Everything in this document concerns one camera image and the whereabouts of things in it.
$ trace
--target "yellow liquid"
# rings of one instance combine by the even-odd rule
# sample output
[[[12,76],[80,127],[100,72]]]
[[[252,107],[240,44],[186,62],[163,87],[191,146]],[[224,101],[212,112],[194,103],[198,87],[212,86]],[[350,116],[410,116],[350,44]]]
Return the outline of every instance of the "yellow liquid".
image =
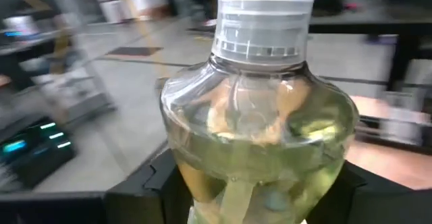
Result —
[[[344,162],[342,142],[263,147],[199,136],[166,122],[170,147],[194,198],[192,224],[301,223]]]

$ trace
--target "white bottle cap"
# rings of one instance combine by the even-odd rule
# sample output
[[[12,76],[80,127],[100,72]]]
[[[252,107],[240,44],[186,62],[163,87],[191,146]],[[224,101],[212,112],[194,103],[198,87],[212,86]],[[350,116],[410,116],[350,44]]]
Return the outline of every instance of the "white bottle cap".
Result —
[[[212,52],[240,63],[301,62],[314,0],[219,0]]]

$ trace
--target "red object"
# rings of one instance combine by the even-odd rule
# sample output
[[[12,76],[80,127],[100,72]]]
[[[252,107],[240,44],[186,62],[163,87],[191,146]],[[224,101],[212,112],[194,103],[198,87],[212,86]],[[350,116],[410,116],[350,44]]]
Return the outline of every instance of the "red object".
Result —
[[[347,9],[348,11],[357,11],[359,10],[359,6],[355,3],[349,3],[345,5],[345,9]]]

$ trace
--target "blue light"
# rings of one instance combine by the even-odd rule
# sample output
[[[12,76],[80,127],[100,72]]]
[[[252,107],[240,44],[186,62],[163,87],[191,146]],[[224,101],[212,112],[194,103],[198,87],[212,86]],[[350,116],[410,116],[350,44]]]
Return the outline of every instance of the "blue light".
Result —
[[[5,32],[6,36],[21,36],[22,32]]]
[[[23,140],[8,144],[3,147],[3,152],[13,152],[26,146],[26,142]]]

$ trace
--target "clear plastic bottle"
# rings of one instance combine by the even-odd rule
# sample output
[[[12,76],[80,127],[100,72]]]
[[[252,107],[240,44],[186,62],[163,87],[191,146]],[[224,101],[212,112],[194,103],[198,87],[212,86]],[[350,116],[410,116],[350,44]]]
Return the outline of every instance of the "clear plastic bottle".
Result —
[[[194,224],[301,223],[337,177],[358,112],[308,70],[312,4],[219,0],[208,61],[165,83]]]

